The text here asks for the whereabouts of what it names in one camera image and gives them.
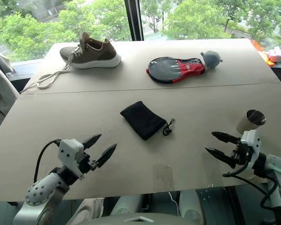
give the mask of sneaker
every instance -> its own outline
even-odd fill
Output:
[[[60,55],[65,62],[68,62],[70,54],[73,52],[71,66],[79,69],[104,67],[116,67],[121,56],[117,54],[108,39],[104,42],[92,39],[86,32],[80,35],[79,47],[64,47],[60,50]]]

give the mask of gray plush toy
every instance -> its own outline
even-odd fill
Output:
[[[214,51],[207,51],[205,53],[201,52],[201,55],[203,56],[203,60],[206,64],[207,69],[214,68],[220,62],[223,62],[223,60],[221,60],[219,53]]]

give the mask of white shoelace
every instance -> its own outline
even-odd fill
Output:
[[[23,89],[22,91],[20,91],[20,93],[23,93],[24,91],[34,87],[34,86],[37,86],[39,89],[46,89],[46,88],[49,88],[50,86],[52,86],[52,84],[54,83],[54,81],[57,79],[57,77],[60,75],[60,74],[64,74],[66,72],[68,72],[69,68],[71,68],[71,65],[72,65],[72,61],[73,61],[73,58],[74,58],[74,53],[76,53],[78,50],[80,49],[80,47],[78,46],[74,51],[72,51],[69,55],[69,58],[66,62],[66,65],[65,67],[63,67],[62,70],[59,70],[53,74],[46,74],[46,75],[43,75],[41,76],[38,81],[36,82],[33,82],[31,85],[29,85],[27,88]],[[53,77],[53,79],[50,81],[50,83],[48,83],[47,85],[45,86],[40,86],[40,83],[43,82],[43,81],[46,81],[48,80],[49,78]]]

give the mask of white jacket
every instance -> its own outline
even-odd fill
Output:
[[[5,73],[11,72],[12,67],[7,57],[0,53],[0,124],[4,120],[11,106],[20,96]]]

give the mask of shoe tongue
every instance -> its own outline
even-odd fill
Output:
[[[80,48],[84,51],[85,50],[85,42],[89,39],[89,35],[87,32],[80,33],[79,43]]]

